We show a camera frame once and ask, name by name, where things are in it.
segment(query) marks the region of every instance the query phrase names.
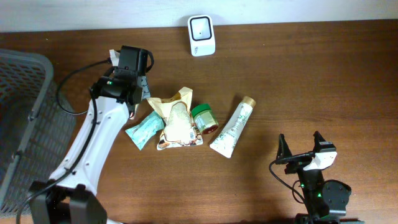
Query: gray plastic basket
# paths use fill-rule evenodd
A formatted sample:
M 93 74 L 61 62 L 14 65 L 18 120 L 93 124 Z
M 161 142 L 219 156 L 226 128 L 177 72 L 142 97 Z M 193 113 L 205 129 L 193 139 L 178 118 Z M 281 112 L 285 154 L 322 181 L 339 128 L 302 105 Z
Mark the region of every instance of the gray plastic basket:
M 56 87 L 46 57 L 0 49 L 0 218 L 15 216 L 32 182 L 46 182 L 65 156 L 76 120 L 57 106 Z

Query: crumpled plastic bag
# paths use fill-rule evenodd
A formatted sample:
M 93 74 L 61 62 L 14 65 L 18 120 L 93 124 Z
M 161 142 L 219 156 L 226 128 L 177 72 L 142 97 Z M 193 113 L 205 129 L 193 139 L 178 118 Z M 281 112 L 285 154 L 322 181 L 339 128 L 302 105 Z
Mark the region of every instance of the crumpled plastic bag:
M 147 141 L 156 134 L 157 131 L 164 129 L 162 118 L 153 111 L 140 124 L 125 130 L 134 144 L 141 150 Z
M 192 102 L 190 88 L 183 87 L 169 99 L 148 98 L 147 100 L 166 123 L 160 134 L 157 150 L 203 144 L 202 136 L 190 112 Z

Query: basket mesh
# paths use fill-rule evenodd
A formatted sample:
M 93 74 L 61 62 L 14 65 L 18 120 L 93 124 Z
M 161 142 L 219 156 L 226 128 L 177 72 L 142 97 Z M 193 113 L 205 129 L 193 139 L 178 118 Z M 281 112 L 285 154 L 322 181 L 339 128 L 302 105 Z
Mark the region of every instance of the basket mesh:
M 55 102 L 56 85 L 53 81 L 44 86 L 46 68 L 37 60 L 26 60 L 13 54 L 0 57 L 0 184 L 7 194 L 0 201 L 0 217 L 15 216 L 19 205 L 27 197 L 34 180 L 46 182 L 57 168 L 67 150 L 75 127 L 75 118 L 65 114 Z M 41 102 L 34 128 L 25 133 L 28 115 L 41 88 L 48 88 Z M 61 95 L 64 107 L 71 110 Z M 12 157 L 24 134 L 29 141 L 8 186 L 3 182 Z M 30 213 L 26 207 L 23 213 Z

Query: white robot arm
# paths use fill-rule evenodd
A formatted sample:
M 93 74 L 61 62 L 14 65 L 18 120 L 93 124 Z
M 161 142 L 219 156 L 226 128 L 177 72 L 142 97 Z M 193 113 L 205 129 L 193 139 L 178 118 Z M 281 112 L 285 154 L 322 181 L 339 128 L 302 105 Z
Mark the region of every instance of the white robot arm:
M 138 103 L 149 97 L 146 72 L 153 64 L 149 51 L 122 46 L 118 66 L 109 69 L 91 87 L 85 121 L 68 154 L 48 183 L 34 182 L 30 186 L 26 202 L 35 224 L 118 223 L 108 219 L 95 197 L 98 180 L 118 132 L 135 113 Z

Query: white device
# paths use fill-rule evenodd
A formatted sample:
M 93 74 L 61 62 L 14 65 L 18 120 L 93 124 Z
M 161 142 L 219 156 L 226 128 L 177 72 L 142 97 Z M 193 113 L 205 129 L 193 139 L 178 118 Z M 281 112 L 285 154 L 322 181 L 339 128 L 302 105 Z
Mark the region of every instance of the white device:
M 188 33 L 193 56 L 199 57 L 214 54 L 216 51 L 216 39 L 210 16 L 190 17 L 188 19 Z

